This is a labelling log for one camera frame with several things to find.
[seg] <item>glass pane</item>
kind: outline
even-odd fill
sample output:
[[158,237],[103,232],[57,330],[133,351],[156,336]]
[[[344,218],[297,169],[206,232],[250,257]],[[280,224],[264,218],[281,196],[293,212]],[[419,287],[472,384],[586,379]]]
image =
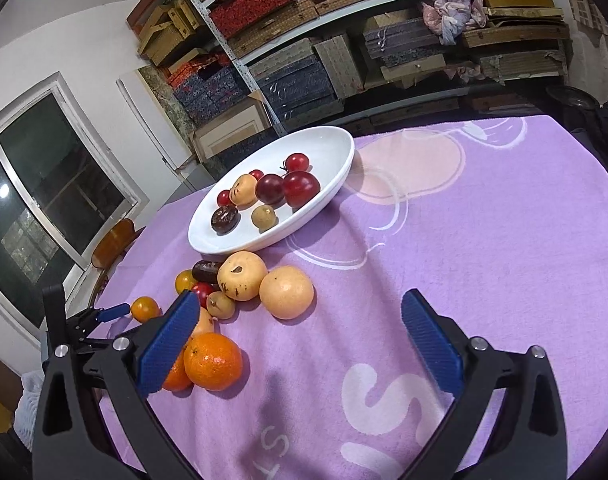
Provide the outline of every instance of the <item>glass pane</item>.
[[26,208],[0,163],[0,290],[39,327],[41,289],[63,283],[74,262]]
[[86,150],[55,96],[14,120],[0,143],[40,208],[83,253],[124,197]]

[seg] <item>red patterned box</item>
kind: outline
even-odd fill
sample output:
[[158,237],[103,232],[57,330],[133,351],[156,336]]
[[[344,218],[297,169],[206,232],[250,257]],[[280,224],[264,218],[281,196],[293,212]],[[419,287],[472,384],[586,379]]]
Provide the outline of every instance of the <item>red patterned box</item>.
[[227,40],[293,1],[295,0],[231,0],[213,9],[210,18]]

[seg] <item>window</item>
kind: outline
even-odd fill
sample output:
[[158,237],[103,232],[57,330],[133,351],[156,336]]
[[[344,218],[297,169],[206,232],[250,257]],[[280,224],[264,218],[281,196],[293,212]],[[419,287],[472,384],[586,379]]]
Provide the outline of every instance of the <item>window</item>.
[[144,205],[67,91],[55,75],[0,113],[0,304],[33,335],[42,289],[68,295],[101,237]]

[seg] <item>wooden chair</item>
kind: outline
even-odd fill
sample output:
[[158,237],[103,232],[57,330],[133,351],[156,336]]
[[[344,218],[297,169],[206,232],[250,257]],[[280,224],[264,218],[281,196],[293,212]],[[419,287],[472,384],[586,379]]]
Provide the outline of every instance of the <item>wooden chair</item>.
[[141,234],[144,229],[135,231],[135,224],[130,218],[120,220],[115,226],[106,233],[101,239],[96,249],[92,253],[92,266],[101,270],[100,277],[97,279],[88,307],[93,307],[97,297],[103,292],[110,279],[109,271],[117,262],[117,259],[123,256],[130,244]]

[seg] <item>window frame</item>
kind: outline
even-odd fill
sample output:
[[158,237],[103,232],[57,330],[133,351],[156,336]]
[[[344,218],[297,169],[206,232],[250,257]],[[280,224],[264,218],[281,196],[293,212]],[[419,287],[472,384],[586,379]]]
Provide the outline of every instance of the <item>window frame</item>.
[[[12,164],[5,155],[0,144],[0,162],[5,173],[10,179],[15,190],[20,194],[22,200],[33,216],[40,222],[46,232],[55,242],[69,254],[75,265],[72,267],[68,277],[64,280],[66,296],[75,288],[78,280],[82,279],[91,266],[92,252],[99,241],[110,231],[110,229],[122,218],[136,217],[146,205],[149,199],[139,186],[130,178],[122,165],[112,154],[101,136],[94,129],[88,117],[84,114],[81,106],[77,103],[61,73],[56,72],[48,78],[40,81],[35,86],[24,92],[0,111],[0,133],[2,133],[15,119],[26,112],[31,106],[52,94],[72,129],[77,134],[82,144],[97,162],[102,171],[111,180],[114,186],[124,196],[124,201],[115,212],[106,219],[100,231],[93,237],[83,253],[76,251],[72,245],[61,234],[48,216],[42,211],[39,204],[33,199],[26,187],[21,183]],[[40,328],[35,327],[1,292],[0,290],[0,313],[10,322],[21,335],[31,344],[39,347]]]

